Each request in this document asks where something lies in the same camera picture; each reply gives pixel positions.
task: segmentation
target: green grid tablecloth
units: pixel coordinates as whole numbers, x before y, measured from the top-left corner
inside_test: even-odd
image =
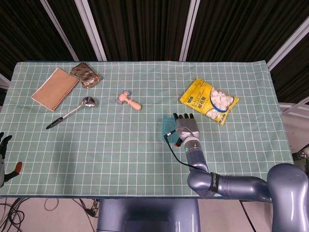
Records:
[[[77,62],[22,62],[16,65],[0,128],[11,134],[7,172],[22,161],[22,173],[0,189],[15,196],[196,197],[187,186],[188,168],[162,142],[162,120],[194,113],[209,170],[266,179],[277,163],[292,162],[270,73],[254,63],[89,62],[103,80],[94,88],[78,84],[52,113],[31,95],[57,68],[70,72]],[[179,99],[202,78],[239,103],[221,126]],[[116,104],[124,89],[142,109]],[[45,127],[93,96],[97,108],[84,108],[58,126]],[[185,153],[174,148],[186,161]]]

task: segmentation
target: yellow package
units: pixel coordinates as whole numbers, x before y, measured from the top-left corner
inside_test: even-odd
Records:
[[[225,94],[197,78],[180,101],[223,125],[228,112],[236,105],[239,98]]]

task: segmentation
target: spiral notebook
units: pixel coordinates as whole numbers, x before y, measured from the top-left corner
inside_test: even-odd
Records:
[[[75,77],[57,68],[31,98],[54,111],[78,82]]]

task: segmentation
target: wooden toy hammer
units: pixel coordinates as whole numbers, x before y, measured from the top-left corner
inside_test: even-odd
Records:
[[[132,106],[133,109],[135,110],[140,110],[141,109],[141,105],[138,104],[135,101],[132,101],[131,99],[127,98],[128,96],[130,96],[130,93],[126,90],[124,90],[119,97],[117,98],[117,102],[119,104],[123,104],[124,102],[127,102],[129,105]]]

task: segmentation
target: notebook spiral binding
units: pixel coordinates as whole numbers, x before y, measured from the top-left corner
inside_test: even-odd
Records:
[[[60,100],[57,102],[57,104],[53,107],[53,111],[56,110],[56,108],[62,103],[62,101],[68,96],[69,93],[74,89],[74,87],[78,84],[79,80],[76,80],[76,82],[68,89],[67,92],[60,98]]]

